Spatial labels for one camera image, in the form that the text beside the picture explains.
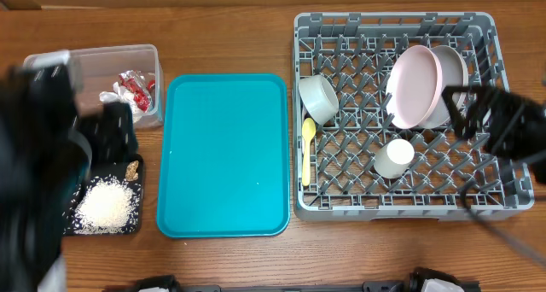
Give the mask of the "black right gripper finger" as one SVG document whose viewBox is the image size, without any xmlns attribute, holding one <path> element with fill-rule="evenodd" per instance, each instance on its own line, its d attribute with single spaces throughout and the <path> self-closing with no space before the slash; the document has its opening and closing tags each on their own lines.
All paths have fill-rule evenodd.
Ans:
<svg viewBox="0 0 546 292">
<path fill-rule="evenodd" d="M 451 110 L 451 124 L 459 139 L 468 140 L 483 128 L 484 118 L 491 110 L 491 103 L 491 96 L 482 96 L 470 105 L 465 116 L 457 108 Z"/>
<path fill-rule="evenodd" d="M 442 98 L 450 115 L 450 122 L 451 110 L 457 108 L 460 112 L 459 102 L 466 96 L 473 96 L 473 102 L 471 103 L 473 104 L 479 97 L 486 96 L 486 88 L 484 86 L 448 85 L 443 89 Z"/>
</svg>

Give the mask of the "grey plate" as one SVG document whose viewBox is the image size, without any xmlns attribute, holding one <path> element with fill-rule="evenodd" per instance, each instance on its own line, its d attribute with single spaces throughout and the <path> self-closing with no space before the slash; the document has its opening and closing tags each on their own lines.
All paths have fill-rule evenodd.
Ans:
<svg viewBox="0 0 546 292">
<path fill-rule="evenodd" d="M 455 49 L 447 45 L 440 45 L 432 48 L 432 52 L 437 56 L 442 67 L 442 89 L 446 86 L 468 85 L 467 64 Z M 449 120 L 448 108 L 444 103 L 442 92 L 439 92 L 439 100 L 434 110 L 419 126 L 426 129 L 433 129 L 444 125 Z"/>
</svg>

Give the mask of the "pink rimmed white plate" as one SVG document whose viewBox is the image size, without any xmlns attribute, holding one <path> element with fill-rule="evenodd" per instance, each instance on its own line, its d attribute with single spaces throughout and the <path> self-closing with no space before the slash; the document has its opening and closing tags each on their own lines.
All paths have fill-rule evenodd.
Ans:
<svg viewBox="0 0 546 292">
<path fill-rule="evenodd" d="M 386 85 L 391 95 L 386 111 L 393 115 L 392 124 L 409 129 L 426 120 L 439 102 L 442 79 L 440 61 L 428 47 L 411 46 L 401 54 Z"/>
</svg>

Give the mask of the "brown food scrap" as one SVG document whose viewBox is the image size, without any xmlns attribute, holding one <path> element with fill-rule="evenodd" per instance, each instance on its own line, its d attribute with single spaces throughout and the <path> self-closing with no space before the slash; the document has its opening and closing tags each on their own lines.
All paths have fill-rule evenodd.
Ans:
<svg viewBox="0 0 546 292">
<path fill-rule="evenodd" d="M 139 167 L 139 161 L 132 161 L 128 164 L 125 171 L 125 180 L 127 182 L 136 181 L 139 177 L 137 169 Z"/>
</svg>

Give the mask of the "white napkin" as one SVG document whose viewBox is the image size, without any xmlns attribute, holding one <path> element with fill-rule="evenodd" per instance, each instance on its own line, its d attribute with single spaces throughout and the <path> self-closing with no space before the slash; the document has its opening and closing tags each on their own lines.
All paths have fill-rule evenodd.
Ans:
<svg viewBox="0 0 546 292">
<path fill-rule="evenodd" d="M 113 84 L 113 91 L 103 91 L 100 93 L 99 98 L 103 103 L 122 102 L 128 104 L 132 112 L 132 120 L 134 123 L 137 123 L 144 116 L 144 114 L 147 113 L 141 111 L 137 107 L 135 101 L 133 100 L 133 95 L 118 82 Z"/>
</svg>

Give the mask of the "red foil wrapper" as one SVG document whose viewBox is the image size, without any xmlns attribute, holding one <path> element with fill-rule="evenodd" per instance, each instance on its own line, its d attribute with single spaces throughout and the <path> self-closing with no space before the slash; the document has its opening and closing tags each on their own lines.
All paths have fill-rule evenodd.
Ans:
<svg viewBox="0 0 546 292">
<path fill-rule="evenodd" d="M 119 82 L 133 95 L 133 100 L 141 111 L 148 112 L 153 107 L 156 86 L 153 73 L 128 70 L 119 75 Z"/>
</svg>

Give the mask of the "white paper cup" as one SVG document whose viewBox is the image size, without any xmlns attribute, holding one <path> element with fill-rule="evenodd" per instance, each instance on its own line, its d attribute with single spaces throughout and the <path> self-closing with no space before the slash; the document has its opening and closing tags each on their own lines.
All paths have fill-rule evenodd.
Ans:
<svg viewBox="0 0 546 292">
<path fill-rule="evenodd" d="M 394 139 L 375 154 L 375 171 L 383 178 L 399 178 L 414 159 L 413 145 L 404 139 Z"/>
</svg>

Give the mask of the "grey bowl with rice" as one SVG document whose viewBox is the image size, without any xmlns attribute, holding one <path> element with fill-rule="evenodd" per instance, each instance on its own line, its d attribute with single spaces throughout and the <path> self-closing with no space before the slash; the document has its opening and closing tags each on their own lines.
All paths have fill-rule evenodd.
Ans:
<svg viewBox="0 0 546 292">
<path fill-rule="evenodd" d="M 299 95 L 310 117 L 319 125 L 329 122 L 339 111 L 334 87 L 322 75 L 299 81 Z"/>
</svg>

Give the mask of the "yellow plastic spoon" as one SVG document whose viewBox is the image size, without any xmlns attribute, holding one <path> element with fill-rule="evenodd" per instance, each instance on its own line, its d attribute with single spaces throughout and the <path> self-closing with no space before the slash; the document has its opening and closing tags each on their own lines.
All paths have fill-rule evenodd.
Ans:
<svg viewBox="0 0 546 292">
<path fill-rule="evenodd" d="M 302 185 L 307 187 L 311 182 L 311 141 L 316 134 L 316 123 L 312 118 L 306 118 L 302 125 L 304 154 L 302 161 Z"/>
</svg>

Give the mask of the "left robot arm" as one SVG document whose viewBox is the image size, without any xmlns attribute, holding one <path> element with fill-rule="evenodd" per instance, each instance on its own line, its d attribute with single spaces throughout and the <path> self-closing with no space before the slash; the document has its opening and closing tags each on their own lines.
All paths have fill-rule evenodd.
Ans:
<svg viewBox="0 0 546 292">
<path fill-rule="evenodd" d="M 12 67 L 1 77 L 1 289 L 36 291 L 61 256 L 63 212 L 99 164 L 137 151 L 130 106 L 80 114 L 71 69 Z"/>
</svg>

